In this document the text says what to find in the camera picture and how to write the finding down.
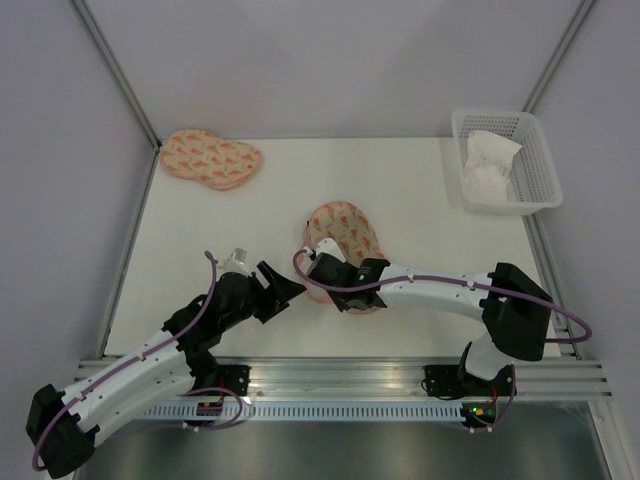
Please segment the floral mesh laundry bag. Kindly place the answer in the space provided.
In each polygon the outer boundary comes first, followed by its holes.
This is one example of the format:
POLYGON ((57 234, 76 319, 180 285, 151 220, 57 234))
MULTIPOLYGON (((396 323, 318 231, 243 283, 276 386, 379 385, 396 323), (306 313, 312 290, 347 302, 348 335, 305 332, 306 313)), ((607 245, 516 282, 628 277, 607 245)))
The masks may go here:
POLYGON ((340 200, 319 206, 306 223, 301 249, 313 249, 326 238, 335 240, 344 259, 356 267, 366 258, 385 259, 366 214, 350 202, 340 200))

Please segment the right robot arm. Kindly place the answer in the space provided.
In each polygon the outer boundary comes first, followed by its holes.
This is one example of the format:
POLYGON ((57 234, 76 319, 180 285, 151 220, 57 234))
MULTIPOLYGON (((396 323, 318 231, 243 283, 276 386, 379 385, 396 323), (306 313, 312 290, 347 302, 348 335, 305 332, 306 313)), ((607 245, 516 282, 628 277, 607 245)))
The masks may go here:
POLYGON ((456 367, 459 388, 478 395, 516 361, 544 356, 552 297, 517 266, 499 262, 482 274, 439 276, 366 258, 356 267, 316 253, 305 272, 338 310, 427 308, 479 322, 483 335, 468 343, 456 367))

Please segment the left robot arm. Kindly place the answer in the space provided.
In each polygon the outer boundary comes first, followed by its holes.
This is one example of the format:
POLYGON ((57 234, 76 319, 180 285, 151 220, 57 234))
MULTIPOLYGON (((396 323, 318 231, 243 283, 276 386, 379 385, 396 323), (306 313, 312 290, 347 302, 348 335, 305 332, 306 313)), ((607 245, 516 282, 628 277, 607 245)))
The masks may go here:
POLYGON ((209 351, 222 335, 249 318, 268 322, 305 290, 266 262, 250 273, 214 273, 208 291, 142 346, 83 381, 63 389, 47 384, 34 394, 26 423, 33 469, 64 477, 155 404, 189 391, 209 395, 218 384, 209 351))

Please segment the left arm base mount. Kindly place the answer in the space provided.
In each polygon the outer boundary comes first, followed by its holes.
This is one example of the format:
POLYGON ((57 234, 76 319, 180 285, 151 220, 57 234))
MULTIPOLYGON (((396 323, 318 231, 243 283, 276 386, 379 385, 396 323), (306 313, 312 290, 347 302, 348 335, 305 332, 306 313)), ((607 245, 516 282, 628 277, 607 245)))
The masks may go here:
MULTIPOLYGON (((219 365, 213 373, 197 378, 192 389, 199 390, 206 387, 226 388, 240 397, 246 395, 250 381, 250 367, 247 365, 219 365)), ((197 414, 219 415, 223 411, 224 403, 230 396, 224 392, 211 392, 217 395, 215 401, 199 401, 197 414)))

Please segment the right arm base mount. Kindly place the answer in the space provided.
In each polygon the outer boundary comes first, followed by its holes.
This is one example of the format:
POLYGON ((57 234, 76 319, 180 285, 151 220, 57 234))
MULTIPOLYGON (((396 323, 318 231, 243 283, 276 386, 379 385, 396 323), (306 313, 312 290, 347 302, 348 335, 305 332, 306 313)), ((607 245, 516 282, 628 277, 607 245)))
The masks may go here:
POLYGON ((509 397, 514 387, 512 368, 502 368, 493 380, 482 380, 468 374, 459 375, 457 365, 433 364, 423 367, 421 387, 428 397, 461 400, 470 397, 509 397))

